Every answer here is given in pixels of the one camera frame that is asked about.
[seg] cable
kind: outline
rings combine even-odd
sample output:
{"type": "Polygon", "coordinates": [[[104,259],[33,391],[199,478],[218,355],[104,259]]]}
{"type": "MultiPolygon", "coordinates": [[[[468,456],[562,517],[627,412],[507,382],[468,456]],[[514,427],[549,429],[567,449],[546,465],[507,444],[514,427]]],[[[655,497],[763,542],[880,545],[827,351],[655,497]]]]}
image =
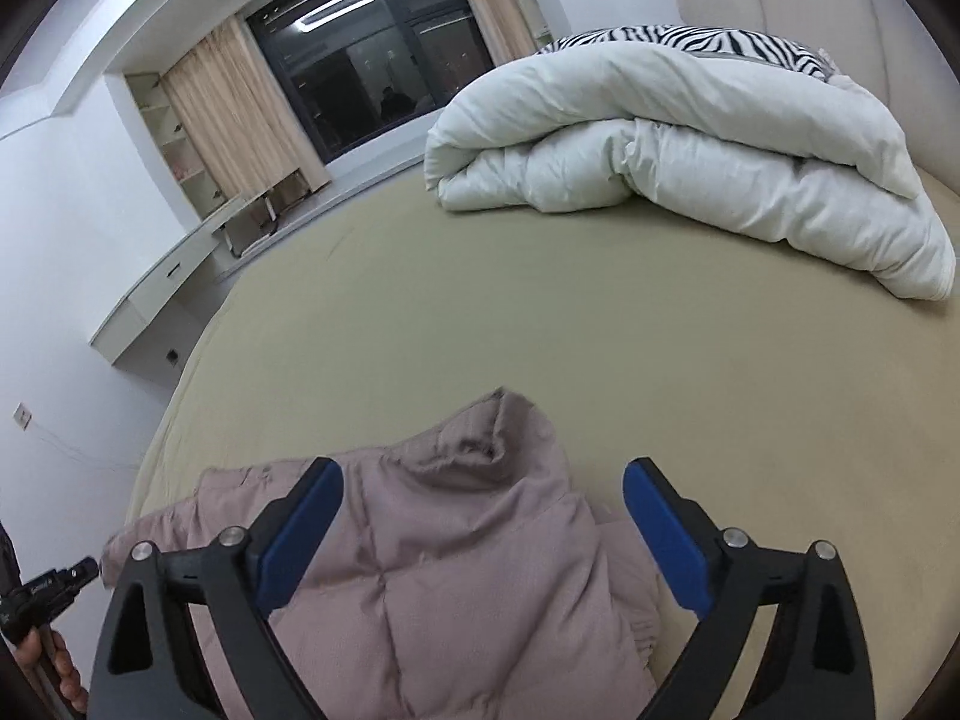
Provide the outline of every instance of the cable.
{"type": "Polygon", "coordinates": [[[79,447],[75,447],[70,443],[65,442],[61,439],[56,433],[52,430],[48,430],[40,424],[37,424],[37,420],[31,420],[30,426],[27,429],[27,432],[34,432],[35,438],[39,442],[45,443],[45,445],[53,447],[59,454],[64,455],[67,459],[74,461],[74,463],[80,464],[81,466],[86,466],[89,469],[96,469],[102,471],[109,470],[138,470],[140,468],[139,464],[129,464],[129,463],[119,463],[118,461],[111,461],[104,458],[95,458],[85,453],[79,447]]]}

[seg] white duvet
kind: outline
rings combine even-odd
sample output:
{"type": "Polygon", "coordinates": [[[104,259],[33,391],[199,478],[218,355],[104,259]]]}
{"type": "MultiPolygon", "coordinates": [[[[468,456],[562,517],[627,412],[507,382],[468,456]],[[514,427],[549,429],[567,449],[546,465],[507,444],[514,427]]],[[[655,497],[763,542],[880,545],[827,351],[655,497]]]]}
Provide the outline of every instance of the white duvet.
{"type": "Polygon", "coordinates": [[[424,173],[452,211],[616,205],[678,214],[870,271],[942,300],[956,259],[904,132],[846,76],[645,43],[572,47],[467,86],[427,136],[424,173]]]}

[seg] curtain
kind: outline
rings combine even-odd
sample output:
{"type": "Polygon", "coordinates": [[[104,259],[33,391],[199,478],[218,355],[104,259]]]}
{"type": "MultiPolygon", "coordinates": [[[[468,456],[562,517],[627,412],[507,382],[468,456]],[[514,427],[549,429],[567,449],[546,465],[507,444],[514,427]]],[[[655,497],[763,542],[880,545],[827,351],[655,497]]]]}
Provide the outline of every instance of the curtain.
{"type": "Polygon", "coordinates": [[[330,181],[247,26],[231,16],[162,79],[170,103],[224,195],[258,194],[299,170],[330,181]]]}
{"type": "Polygon", "coordinates": [[[493,63],[505,65],[536,51],[517,0],[468,0],[493,63]]]}

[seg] beige bed sheet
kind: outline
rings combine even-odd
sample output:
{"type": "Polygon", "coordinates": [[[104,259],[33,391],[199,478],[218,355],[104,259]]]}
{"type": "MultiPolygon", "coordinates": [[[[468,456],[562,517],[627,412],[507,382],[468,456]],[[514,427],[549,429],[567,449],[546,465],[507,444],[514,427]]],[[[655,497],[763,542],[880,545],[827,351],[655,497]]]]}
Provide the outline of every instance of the beige bed sheet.
{"type": "MultiPolygon", "coordinates": [[[[960,199],[925,184],[957,240],[960,199]]],[[[721,526],[834,541],[878,717],[917,699],[960,631],[956,299],[896,300],[642,201],[448,215],[413,170],[315,223],[206,329],[130,516],[208,466],[395,442],[499,385],[554,421],[594,503],[622,511],[624,464],[650,455],[721,526]]],[[[660,677],[693,625],[664,615],[660,677]]],[[[736,714],[750,647],[718,717],[736,714]]]]}

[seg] electrical socket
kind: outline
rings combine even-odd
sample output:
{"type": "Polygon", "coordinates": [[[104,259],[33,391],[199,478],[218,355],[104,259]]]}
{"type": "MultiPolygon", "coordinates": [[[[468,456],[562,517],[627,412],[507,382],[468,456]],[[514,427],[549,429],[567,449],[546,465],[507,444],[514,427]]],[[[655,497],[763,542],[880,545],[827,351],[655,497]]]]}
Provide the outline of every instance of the electrical socket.
{"type": "Polygon", "coordinates": [[[13,412],[13,421],[16,422],[17,426],[21,430],[25,430],[30,427],[30,420],[34,418],[34,415],[30,413],[30,409],[24,406],[22,403],[16,407],[16,411],[13,412]]]}

